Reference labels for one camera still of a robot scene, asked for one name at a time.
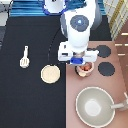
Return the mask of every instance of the black tabletop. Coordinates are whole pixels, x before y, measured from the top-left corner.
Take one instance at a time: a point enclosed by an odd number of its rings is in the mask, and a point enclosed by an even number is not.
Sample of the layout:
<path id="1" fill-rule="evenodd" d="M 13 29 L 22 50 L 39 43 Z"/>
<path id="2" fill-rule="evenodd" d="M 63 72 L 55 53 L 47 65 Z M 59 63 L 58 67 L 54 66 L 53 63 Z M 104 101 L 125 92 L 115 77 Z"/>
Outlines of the black tabletop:
<path id="1" fill-rule="evenodd" d="M 60 79 L 46 84 L 41 70 L 48 63 L 48 49 L 60 29 L 58 16 L 13 17 L 7 20 L 0 51 L 0 128 L 66 128 L 66 67 L 60 64 Z M 50 54 L 56 64 L 57 33 Z M 29 47 L 30 66 L 20 67 L 24 47 Z"/>

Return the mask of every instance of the small black object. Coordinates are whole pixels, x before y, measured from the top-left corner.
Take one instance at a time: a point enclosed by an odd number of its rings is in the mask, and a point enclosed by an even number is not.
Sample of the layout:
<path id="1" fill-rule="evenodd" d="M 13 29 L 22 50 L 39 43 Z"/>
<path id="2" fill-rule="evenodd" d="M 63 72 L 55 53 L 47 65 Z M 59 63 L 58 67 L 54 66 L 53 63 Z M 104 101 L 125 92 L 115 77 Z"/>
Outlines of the small black object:
<path id="1" fill-rule="evenodd" d="M 112 76 L 115 72 L 114 66 L 109 62 L 102 62 L 98 66 L 100 74 L 103 76 Z"/>
<path id="2" fill-rule="evenodd" d="M 66 45 L 64 45 L 64 49 L 66 48 Z"/>
<path id="3" fill-rule="evenodd" d="M 87 51 L 95 51 L 96 48 L 87 48 Z"/>
<path id="4" fill-rule="evenodd" d="M 96 49 L 99 51 L 99 57 L 106 58 L 111 55 L 111 49 L 106 45 L 99 45 Z"/>
<path id="5" fill-rule="evenodd" d="M 62 53 L 62 55 L 68 56 L 68 53 Z"/>

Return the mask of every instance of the white bowl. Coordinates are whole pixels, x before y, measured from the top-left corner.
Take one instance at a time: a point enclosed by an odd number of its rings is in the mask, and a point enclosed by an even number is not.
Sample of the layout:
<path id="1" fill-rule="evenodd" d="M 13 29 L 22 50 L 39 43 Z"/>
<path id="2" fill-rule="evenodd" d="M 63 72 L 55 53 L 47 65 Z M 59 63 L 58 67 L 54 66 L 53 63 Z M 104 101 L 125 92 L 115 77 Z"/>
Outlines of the white bowl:
<path id="1" fill-rule="evenodd" d="M 76 111 L 79 118 L 91 127 L 105 127 L 115 116 L 112 97 L 99 87 L 87 87 L 76 98 Z"/>

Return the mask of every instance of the countertop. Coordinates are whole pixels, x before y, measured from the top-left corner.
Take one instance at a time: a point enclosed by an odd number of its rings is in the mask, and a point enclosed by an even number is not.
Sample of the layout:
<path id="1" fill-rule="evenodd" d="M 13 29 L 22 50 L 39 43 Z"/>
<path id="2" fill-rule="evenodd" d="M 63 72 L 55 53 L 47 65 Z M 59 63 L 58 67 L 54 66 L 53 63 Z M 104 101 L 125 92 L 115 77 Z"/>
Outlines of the countertop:
<path id="1" fill-rule="evenodd" d="M 106 58 L 98 56 L 94 63 L 94 70 L 89 77 L 82 78 L 75 72 L 72 65 L 66 65 L 66 128 L 90 128 L 84 124 L 78 117 L 75 108 L 75 100 L 80 91 L 86 87 L 94 86 L 106 90 L 113 98 L 114 103 L 120 103 L 125 100 L 124 92 L 126 87 L 122 75 L 119 58 L 114 41 L 90 41 L 88 47 L 96 48 L 99 45 L 106 45 L 111 48 L 111 55 Z M 101 62 L 110 62 L 115 67 L 115 73 L 112 76 L 103 76 L 98 71 L 98 65 Z M 106 128 L 127 128 L 128 110 L 116 110 L 113 121 Z"/>

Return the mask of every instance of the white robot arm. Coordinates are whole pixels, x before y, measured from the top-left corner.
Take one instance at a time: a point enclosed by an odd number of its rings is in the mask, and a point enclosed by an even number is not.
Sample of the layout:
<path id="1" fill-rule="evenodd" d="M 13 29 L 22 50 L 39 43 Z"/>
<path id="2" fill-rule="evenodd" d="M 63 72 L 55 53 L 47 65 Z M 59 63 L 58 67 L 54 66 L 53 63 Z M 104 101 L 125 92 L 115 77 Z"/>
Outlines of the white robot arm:
<path id="1" fill-rule="evenodd" d="M 99 51 L 87 51 L 90 30 L 96 29 L 102 21 L 97 0 L 85 0 L 87 6 L 66 11 L 61 15 L 61 31 L 68 41 L 61 42 L 58 60 L 83 65 L 95 62 Z"/>

